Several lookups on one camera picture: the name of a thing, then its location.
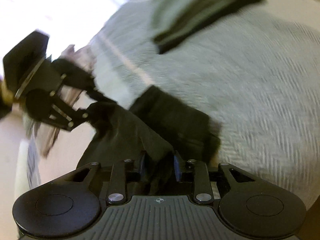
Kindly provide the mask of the folded dark garment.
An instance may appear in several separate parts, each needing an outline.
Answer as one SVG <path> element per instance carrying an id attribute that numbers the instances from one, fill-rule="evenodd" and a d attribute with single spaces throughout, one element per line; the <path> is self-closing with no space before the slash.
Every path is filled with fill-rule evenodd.
<path id="1" fill-rule="evenodd" d="M 263 0 L 153 0 L 151 40 L 164 54 L 218 19 Z"/>

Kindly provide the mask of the beige pillow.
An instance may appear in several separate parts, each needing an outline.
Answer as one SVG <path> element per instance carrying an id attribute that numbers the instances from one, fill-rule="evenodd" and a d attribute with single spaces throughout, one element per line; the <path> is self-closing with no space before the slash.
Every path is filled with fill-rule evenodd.
<path id="1" fill-rule="evenodd" d="M 79 50 L 74 50 L 74 46 L 70 45 L 54 61 L 58 70 L 64 71 L 61 76 L 64 77 L 65 84 L 59 90 L 59 96 L 68 105 L 73 106 L 79 99 L 80 88 L 89 85 L 95 63 L 96 57 L 89 44 Z M 23 112 L 22 120 L 27 138 L 35 142 L 38 154 L 46 158 L 60 129 L 32 119 L 27 112 Z"/>

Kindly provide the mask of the black pants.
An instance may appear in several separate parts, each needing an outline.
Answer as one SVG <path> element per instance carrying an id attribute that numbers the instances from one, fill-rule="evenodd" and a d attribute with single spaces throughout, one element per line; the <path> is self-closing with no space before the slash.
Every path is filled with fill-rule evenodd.
<path id="1" fill-rule="evenodd" d="M 174 156 L 209 163 L 220 146 L 211 118 L 181 100 L 149 87 L 129 109 L 115 102 L 95 102 L 87 108 L 95 135 L 77 166 L 99 162 L 142 160 L 142 180 L 150 194 L 176 189 Z"/>

